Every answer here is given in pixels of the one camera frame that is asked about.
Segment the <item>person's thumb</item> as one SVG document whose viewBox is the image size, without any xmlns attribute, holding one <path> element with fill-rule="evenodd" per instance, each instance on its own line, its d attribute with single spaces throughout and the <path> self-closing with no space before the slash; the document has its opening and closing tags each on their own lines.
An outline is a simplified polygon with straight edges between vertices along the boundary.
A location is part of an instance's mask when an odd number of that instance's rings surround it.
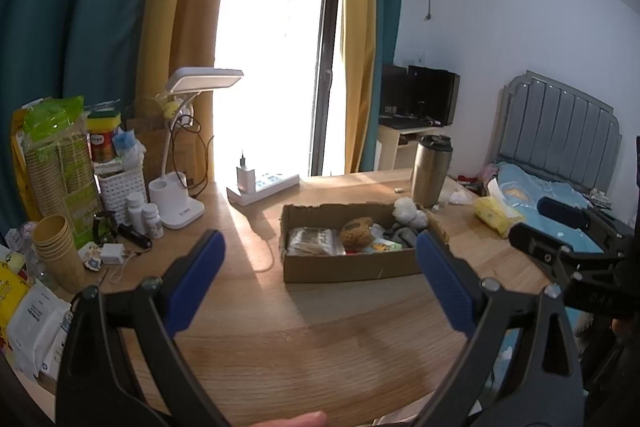
<svg viewBox="0 0 640 427">
<path fill-rule="evenodd" d="M 328 427 L 329 418 L 322 411 L 309 412 L 291 418 L 262 421 L 250 427 Z"/>
</svg>

